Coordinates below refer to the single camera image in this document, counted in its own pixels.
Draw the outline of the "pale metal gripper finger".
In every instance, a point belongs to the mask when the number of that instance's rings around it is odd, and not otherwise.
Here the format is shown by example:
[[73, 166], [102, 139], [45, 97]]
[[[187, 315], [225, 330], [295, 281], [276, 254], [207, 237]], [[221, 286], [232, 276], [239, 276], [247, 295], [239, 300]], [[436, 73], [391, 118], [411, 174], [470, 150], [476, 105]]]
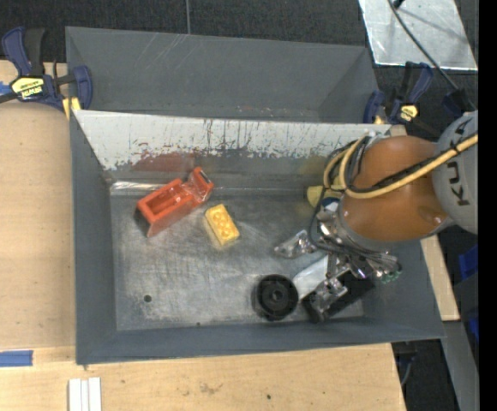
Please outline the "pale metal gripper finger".
[[329, 300], [338, 300], [348, 292], [348, 289], [337, 277], [328, 278], [325, 282], [325, 288], [326, 297]]
[[319, 295], [311, 292], [305, 297], [305, 309], [311, 321], [327, 321], [330, 318], [329, 311], [332, 305], [338, 301], [336, 295]]

